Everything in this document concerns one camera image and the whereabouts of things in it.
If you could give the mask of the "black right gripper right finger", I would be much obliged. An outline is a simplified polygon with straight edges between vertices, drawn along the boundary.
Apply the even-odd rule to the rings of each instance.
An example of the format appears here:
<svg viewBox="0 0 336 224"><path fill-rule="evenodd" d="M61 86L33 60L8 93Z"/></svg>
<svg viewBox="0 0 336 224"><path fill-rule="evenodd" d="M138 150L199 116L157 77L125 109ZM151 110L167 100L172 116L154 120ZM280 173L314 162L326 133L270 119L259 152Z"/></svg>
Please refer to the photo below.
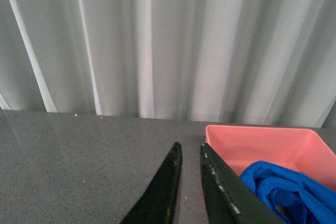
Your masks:
<svg viewBox="0 0 336 224"><path fill-rule="evenodd" d="M209 223L284 223L207 143L200 146L200 163Z"/></svg>

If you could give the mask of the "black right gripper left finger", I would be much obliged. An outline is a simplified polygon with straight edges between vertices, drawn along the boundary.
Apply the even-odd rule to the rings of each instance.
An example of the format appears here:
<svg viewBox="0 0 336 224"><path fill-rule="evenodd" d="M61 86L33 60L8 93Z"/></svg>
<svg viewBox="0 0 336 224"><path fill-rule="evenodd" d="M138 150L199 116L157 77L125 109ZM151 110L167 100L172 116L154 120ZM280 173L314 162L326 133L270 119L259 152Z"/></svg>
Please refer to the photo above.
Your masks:
<svg viewBox="0 0 336 224"><path fill-rule="evenodd" d="M182 164L182 146L175 142L121 223L177 223Z"/></svg>

